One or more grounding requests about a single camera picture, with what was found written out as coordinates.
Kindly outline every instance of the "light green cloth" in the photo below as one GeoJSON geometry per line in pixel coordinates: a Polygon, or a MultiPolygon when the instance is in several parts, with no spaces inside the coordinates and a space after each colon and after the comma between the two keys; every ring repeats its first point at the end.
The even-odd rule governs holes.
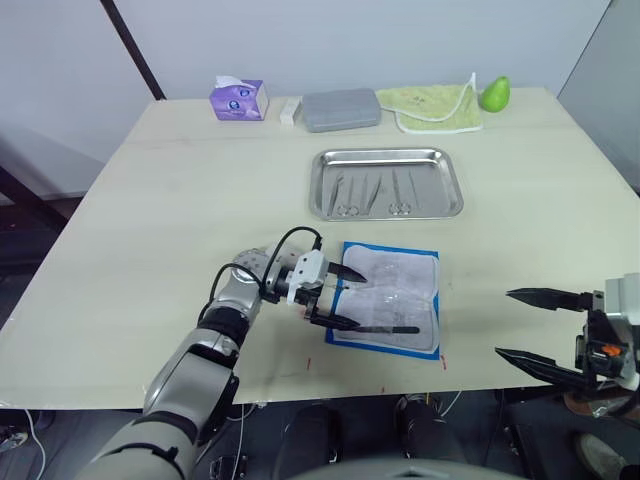
{"type": "Polygon", "coordinates": [[[388,88],[376,95],[403,132],[470,132],[482,128],[475,80],[474,73],[465,85],[388,88]]]}

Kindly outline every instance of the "green pear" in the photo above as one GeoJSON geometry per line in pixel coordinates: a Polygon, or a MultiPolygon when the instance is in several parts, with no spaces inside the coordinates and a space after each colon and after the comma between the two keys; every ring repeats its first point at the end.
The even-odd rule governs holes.
{"type": "Polygon", "coordinates": [[[498,77],[495,82],[484,89],[480,96],[480,106],[487,112],[499,112],[509,103],[511,87],[507,77],[498,77]]]}

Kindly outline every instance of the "tissue box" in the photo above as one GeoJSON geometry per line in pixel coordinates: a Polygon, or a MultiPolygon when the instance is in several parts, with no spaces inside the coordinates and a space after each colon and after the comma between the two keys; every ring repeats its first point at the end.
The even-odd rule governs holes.
{"type": "Polygon", "coordinates": [[[264,120],[269,106],[262,80],[216,82],[209,100],[218,120],[264,120]]]}

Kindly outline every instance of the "metal tray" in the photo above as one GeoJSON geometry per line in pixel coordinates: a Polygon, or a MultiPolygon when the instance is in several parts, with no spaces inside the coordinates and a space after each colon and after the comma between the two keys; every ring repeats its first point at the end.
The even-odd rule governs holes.
{"type": "Polygon", "coordinates": [[[442,150],[353,149],[327,150],[314,159],[310,205],[329,221],[404,220],[453,217],[463,200],[442,150]]]}

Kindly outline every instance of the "gray case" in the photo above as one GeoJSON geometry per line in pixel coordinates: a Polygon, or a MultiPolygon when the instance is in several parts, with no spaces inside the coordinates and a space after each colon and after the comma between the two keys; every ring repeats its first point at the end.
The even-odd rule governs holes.
{"type": "Polygon", "coordinates": [[[302,115],[310,132],[370,127],[380,123],[380,104],[373,90],[335,90],[302,97],[302,115]]]}

